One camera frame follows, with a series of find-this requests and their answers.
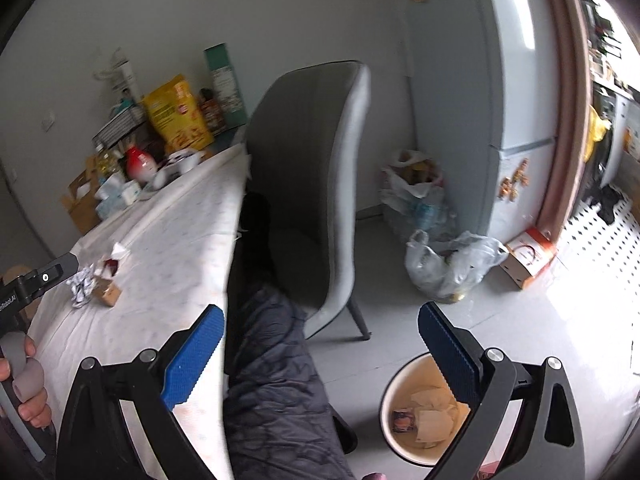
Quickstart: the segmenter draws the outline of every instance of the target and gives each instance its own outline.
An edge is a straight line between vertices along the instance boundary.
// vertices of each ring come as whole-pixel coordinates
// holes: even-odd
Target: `human hand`
[[[24,338],[24,352],[28,357],[36,355],[36,345],[29,336]],[[9,375],[11,375],[9,361],[0,359],[0,381],[7,380]],[[46,428],[51,423],[51,408],[47,404],[47,391],[43,388],[35,397],[21,404],[18,413],[34,428]]]

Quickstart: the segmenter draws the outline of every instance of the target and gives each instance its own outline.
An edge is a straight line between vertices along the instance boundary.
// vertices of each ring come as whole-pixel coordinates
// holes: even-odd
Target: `trash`
[[[450,242],[429,244],[429,235],[417,230],[406,245],[404,266],[411,281],[432,300],[455,303],[482,281],[489,269],[501,264],[507,249],[498,240],[462,233]]]
[[[95,288],[94,265],[83,267],[73,276],[66,280],[66,284],[71,288],[74,297],[72,307],[80,308],[91,301],[91,294]]]
[[[411,405],[395,409],[392,414],[394,433],[414,433],[407,444],[429,449],[447,440],[458,420],[456,399],[445,388],[427,388],[411,395]]]
[[[432,160],[421,152],[402,150],[393,154],[382,172],[383,215],[396,236],[406,242],[420,229],[432,240],[454,237],[455,214],[445,200],[442,172]]]

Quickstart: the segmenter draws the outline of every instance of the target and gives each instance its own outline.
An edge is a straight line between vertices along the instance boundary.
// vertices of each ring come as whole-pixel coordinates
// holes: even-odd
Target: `door frame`
[[[536,227],[556,243],[578,199],[591,104],[587,28],[579,0],[549,0],[558,38],[560,91],[556,154]]]

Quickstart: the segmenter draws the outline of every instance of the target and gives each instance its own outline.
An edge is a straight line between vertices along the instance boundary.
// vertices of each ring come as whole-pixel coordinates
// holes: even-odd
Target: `blue gripper pad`
[[[450,325],[425,303],[418,314],[418,331],[458,402],[474,410],[480,405],[478,370]]]
[[[161,397],[171,411],[186,402],[225,333],[225,315],[219,307],[211,311],[193,329],[187,341],[164,371]]]

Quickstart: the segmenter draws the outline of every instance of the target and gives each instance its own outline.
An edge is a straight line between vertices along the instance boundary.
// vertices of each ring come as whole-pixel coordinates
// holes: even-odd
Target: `green box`
[[[213,91],[225,116],[226,127],[235,128],[246,124],[246,110],[236,72],[229,61],[226,44],[212,46],[204,51],[204,55],[207,58]]]

